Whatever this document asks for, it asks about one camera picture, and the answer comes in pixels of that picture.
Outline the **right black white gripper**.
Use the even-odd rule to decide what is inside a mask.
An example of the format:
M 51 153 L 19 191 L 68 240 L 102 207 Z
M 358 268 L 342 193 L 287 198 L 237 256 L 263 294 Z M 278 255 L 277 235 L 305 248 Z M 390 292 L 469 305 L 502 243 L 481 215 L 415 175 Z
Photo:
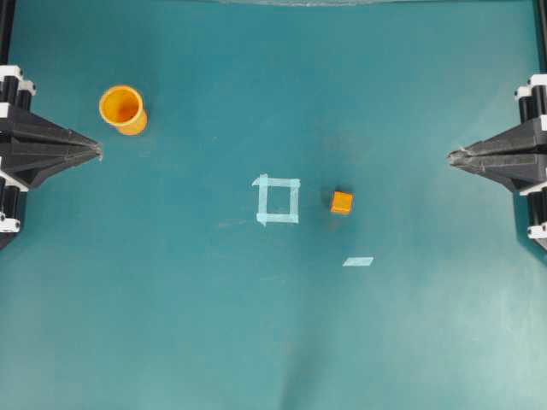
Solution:
M 546 250 L 546 75 L 534 74 L 515 100 L 521 124 L 456 149 L 447 159 L 462 171 L 520 191 L 528 208 L 527 236 Z

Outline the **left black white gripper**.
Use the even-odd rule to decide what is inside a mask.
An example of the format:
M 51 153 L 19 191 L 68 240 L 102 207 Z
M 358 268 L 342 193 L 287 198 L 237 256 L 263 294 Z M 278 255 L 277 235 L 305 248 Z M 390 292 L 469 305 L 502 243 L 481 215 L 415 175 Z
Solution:
M 35 84 L 24 79 L 19 66 L 1 66 L 1 249 L 23 228 L 29 190 L 57 173 L 102 157 L 98 142 L 27 111 L 35 95 Z M 56 144 L 7 144 L 10 135 Z

